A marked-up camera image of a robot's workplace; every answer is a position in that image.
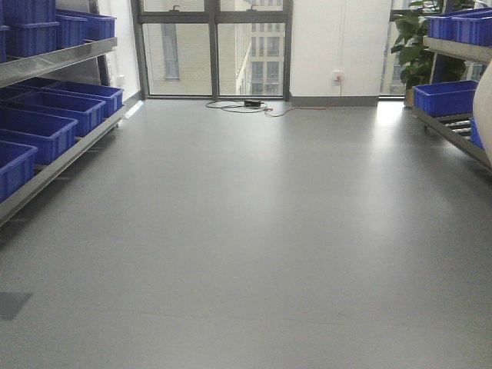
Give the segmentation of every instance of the floor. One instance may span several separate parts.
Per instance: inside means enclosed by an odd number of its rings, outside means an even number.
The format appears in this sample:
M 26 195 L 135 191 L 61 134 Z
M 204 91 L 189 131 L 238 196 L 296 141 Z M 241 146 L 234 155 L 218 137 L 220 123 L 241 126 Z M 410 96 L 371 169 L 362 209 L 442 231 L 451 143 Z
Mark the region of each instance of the floor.
M 490 369 L 491 221 L 399 103 L 150 100 L 0 230 L 0 368 Z

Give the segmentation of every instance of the plastic bin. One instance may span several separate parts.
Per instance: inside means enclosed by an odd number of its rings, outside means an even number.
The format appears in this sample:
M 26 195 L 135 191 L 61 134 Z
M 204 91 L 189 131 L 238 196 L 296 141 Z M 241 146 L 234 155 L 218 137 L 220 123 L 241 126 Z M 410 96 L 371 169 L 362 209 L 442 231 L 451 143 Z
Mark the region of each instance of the plastic bin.
M 55 0 L 3 0 L 5 24 L 55 21 Z
M 455 41 L 480 46 L 492 45 L 492 11 L 460 15 L 452 18 Z
M 457 81 L 414 87 L 415 106 L 431 116 L 473 111 L 476 81 Z
M 77 119 L 77 136 L 86 136 L 103 121 L 106 103 L 100 100 L 57 95 L 38 91 L 23 95 L 14 101 L 16 108 L 42 114 Z
M 28 94 L 29 90 L 26 88 L 16 88 L 16 87 L 4 87 L 0 88 L 0 102 L 7 102 L 15 100 L 21 97 L 23 94 Z
M 19 87 L 19 88 L 28 88 L 31 90 L 41 90 L 43 88 L 48 87 L 49 85 L 53 85 L 54 83 L 58 83 L 58 82 L 60 81 L 57 79 L 33 77 L 30 79 L 26 79 L 24 81 L 17 82 L 12 86 Z
M 0 201 L 34 177 L 33 146 L 0 141 Z
M 38 148 L 34 163 L 48 165 L 75 143 L 77 120 L 0 108 L 0 140 Z
M 479 148 L 484 148 L 484 144 L 482 144 L 482 140 L 480 139 L 480 135 L 478 134 L 477 125 L 475 124 L 475 119 L 470 118 L 470 126 L 471 126 L 470 142 L 474 143 Z
M 5 63 L 7 61 L 7 53 L 5 52 L 7 49 L 6 35 L 10 30 L 10 27 L 7 25 L 0 25 L 0 63 Z
M 106 118 L 113 115 L 123 106 L 123 90 L 120 88 L 64 81 L 50 85 L 48 90 L 83 98 L 97 98 L 106 101 Z
M 27 58 L 56 50 L 58 22 L 12 25 L 7 34 L 7 54 Z
M 56 32 L 57 48 L 70 48 L 84 43 L 85 23 L 87 20 L 80 17 L 57 14 L 56 21 L 60 23 L 60 27 Z
M 428 35 L 429 37 L 442 38 L 444 40 L 456 40 L 455 26 L 452 20 L 453 17 L 471 15 L 473 13 L 485 12 L 487 10 L 492 10 L 492 8 L 468 9 L 460 10 L 459 12 L 428 16 Z
M 61 9 L 56 9 L 56 12 L 60 15 L 69 15 L 86 19 L 85 38 L 88 40 L 99 41 L 115 36 L 115 17 Z

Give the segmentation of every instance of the exterior building window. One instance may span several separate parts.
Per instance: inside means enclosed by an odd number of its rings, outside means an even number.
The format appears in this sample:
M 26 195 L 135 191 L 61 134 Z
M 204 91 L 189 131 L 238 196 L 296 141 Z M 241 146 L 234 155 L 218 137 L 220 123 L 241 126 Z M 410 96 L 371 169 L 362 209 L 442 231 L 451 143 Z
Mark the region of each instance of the exterior building window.
M 278 61 L 267 61 L 267 83 L 278 83 L 280 64 Z
M 251 37 L 251 56 L 256 56 L 256 37 Z
M 258 43 L 260 44 L 258 49 L 258 55 L 264 56 L 264 37 L 259 37 Z
M 251 83 L 251 94 L 252 95 L 263 95 L 263 84 L 262 83 Z
M 251 62 L 251 79 L 253 81 L 263 81 L 263 62 L 252 61 Z
M 175 24 L 162 25 L 162 46 L 164 48 L 164 78 L 169 81 L 178 81 L 178 38 Z
M 268 56 L 280 55 L 280 37 L 267 38 L 267 55 Z
M 266 85 L 267 95 L 279 95 L 278 85 Z

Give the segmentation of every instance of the metal shelf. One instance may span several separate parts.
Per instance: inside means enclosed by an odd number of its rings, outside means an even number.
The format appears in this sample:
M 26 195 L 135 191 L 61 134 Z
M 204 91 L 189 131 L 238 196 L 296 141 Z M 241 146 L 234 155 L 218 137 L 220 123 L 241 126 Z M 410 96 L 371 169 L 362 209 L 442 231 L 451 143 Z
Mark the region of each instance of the metal shelf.
M 62 173 L 71 163 L 91 148 L 93 144 L 115 128 L 118 125 L 118 121 L 123 118 L 130 107 L 125 105 L 111 117 L 104 120 L 102 124 L 83 137 L 50 165 L 44 167 L 33 179 L 0 203 L 0 227 L 30 202 L 34 196 Z
M 459 148 L 461 151 L 466 152 L 472 158 L 475 158 L 483 166 L 485 166 L 489 171 L 492 171 L 492 165 L 490 164 L 489 158 L 485 153 L 485 150 L 479 148 L 472 142 L 468 141 L 463 135 L 460 135 L 461 125 L 457 125 L 457 130 L 453 131 L 446 125 L 450 126 L 450 122 L 468 119 L 471 116 L 467 115 L 449 115 L 446 117 L 431 117 L 429 114 L 425 113 L 419 108 L 413 107 L 412 112 L 423 122 L 426 126 L 434 129 L 437 133 L 445 137 L 450 143 Z
M 20 58 L 1 63 L 0 87 L 95 58 L 110 52 L 116 45 L 117 38 L 107 38 L 74 46 L 73 48 L 63 48 L 55 52 L 47 52 L 30 58 Z
M 463 42 L 441 40 L 427 36 L 424 37 L 424 46 L 427 46 L 430 52 L 485 65 L 488 65 L 492 60 L 492 48 L 486 46 L 464 44 Z

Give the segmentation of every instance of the wall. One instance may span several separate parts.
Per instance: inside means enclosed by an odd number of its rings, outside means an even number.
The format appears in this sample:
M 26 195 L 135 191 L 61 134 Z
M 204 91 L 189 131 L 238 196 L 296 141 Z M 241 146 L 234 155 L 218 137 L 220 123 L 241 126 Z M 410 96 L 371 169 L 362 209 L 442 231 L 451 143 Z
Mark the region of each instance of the wall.
M 337 97 L 334 70 L 344 96 L 378 96 L 390 10 L 391 0 L 294 1 L 292 96 Z
M 118 0 L 117 2 L 99 0 L 98 4 L 101 14 L 117 18 L 115 30 L 118 47 L 115 52 L 109 53 L 107 58 L 111 85 L 124 88 L 123 99 L 126 100 L 140 91 L 131 3 L 130 0 Z M 124 76 L 123 83 L 118 76 Z

